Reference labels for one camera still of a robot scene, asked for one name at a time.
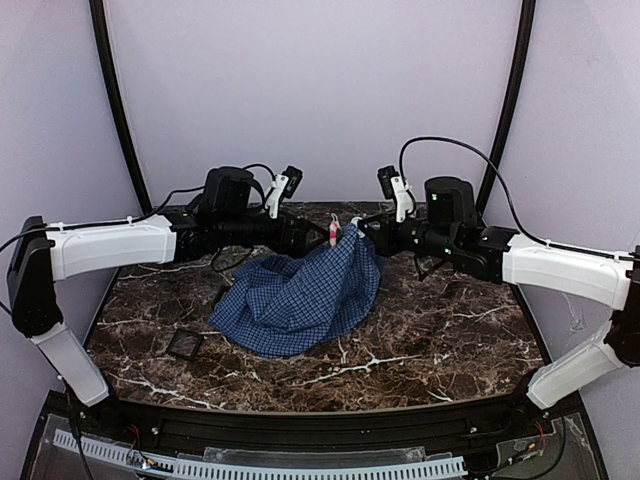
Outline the pink pompom brooch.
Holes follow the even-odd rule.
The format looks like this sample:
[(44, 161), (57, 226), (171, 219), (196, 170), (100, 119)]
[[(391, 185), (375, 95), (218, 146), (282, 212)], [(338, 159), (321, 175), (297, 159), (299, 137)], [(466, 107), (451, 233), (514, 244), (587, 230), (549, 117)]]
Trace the pink pompom brooch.
[(342, 227), (338, 216), (335, 213), (331, 214), (331, 221), (329, 224), (329, 245), (331, 248), (335, 248), (340, 239), (343, 236)]

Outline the blue checked shirt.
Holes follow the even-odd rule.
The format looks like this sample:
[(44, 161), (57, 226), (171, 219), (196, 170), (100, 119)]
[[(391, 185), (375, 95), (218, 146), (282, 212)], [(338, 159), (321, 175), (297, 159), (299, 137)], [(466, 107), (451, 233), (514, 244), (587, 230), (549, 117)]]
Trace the blue checked shirt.
[(351, 332), (368, 316), (382, 266), (373, 243), (350, 223), (334, 247), (244, 265), (208, 323), (263, 358), (299, 355)]

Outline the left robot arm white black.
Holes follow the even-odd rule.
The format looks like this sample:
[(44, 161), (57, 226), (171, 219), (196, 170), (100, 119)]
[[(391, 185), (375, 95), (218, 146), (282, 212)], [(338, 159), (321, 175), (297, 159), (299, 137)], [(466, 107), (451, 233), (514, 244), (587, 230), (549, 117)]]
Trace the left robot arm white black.
[(13, 254), (2, 309), (30, 339), (79, 402), (94, 407), (109, 397), (109, 385), (66, 325), (55, 284), (76, 275), (136, 264), (195, 261), (225, 247), (265, 246), (301, 258), (328, 238), (326, 229), (286, 213), (281, 203), (302, 180), (289, 166), (264, 190), (247, 168), (211, 169), (186, 205), (164, 201), (139, 217), (81, 224), (28, 218), (2, 244)]

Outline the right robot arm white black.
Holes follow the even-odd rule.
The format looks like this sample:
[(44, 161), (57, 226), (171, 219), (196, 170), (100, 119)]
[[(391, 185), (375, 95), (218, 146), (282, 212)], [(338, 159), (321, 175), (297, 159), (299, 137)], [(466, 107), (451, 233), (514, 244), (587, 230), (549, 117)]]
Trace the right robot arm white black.
[(395, 209), (361, 219), (359, 230), (378, 255), (411, 252), (496, 284), (530, 285), (576, 295), (612, 310), (609, 322), (551, 364), (527, 375), (526, 406), (544, 411), (600, 377), (639, 364), (639, 255), (589, 251), (536, 241), (510, 228), (481, 225), (472, 185), (455, 177), (425, 182), (426, 215), (415, 215), (412, 195), (396, 171), (379, 174)]

